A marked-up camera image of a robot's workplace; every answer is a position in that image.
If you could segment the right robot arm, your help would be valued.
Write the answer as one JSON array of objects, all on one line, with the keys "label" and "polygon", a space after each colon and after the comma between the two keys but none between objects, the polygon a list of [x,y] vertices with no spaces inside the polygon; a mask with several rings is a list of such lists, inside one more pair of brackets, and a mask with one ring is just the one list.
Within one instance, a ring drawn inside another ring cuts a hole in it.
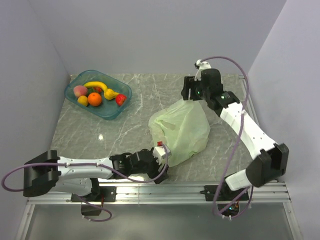
[{"label": "right robot arm", "polygon": [[252,162],[248,167],[224,179],[220,187],[224,199],[231,200],[240,189],[262,187],[286,173],[289,148],[265,134],[248,115],[236,95],[224,90],[217,69],[202,70],[200,80],[186,76],[181,96],[183,100],[206,101],[207,106],[238,134],[250,153]]}]

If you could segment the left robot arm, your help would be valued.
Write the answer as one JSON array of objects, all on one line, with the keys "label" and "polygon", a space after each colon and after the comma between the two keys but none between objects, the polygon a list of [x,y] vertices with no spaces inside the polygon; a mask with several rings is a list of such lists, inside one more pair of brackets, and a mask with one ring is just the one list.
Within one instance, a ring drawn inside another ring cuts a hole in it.
[{"label": "left robot arm", "polygon": [[132,181],[133,175],[146,174],[151,182],[161,183],[168,178],[170,156],[166,145],[100,159],[62,157],[49,150],[25,163],[23,195],[31,198],[62,192],[95,201],[102,192],[99,179]]}]

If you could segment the light green plastic bag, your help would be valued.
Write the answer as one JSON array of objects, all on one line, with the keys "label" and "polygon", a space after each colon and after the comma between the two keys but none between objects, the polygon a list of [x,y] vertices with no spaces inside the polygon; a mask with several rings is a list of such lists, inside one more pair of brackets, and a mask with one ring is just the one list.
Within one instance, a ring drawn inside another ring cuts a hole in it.
[{"label": "light green plastic bag", "polygon": [[177,166],[203,151],[211,130],[201,104],[183,99],[153,114],[148,127],[153,142],[163,142],[170,149],[169,167]]}]

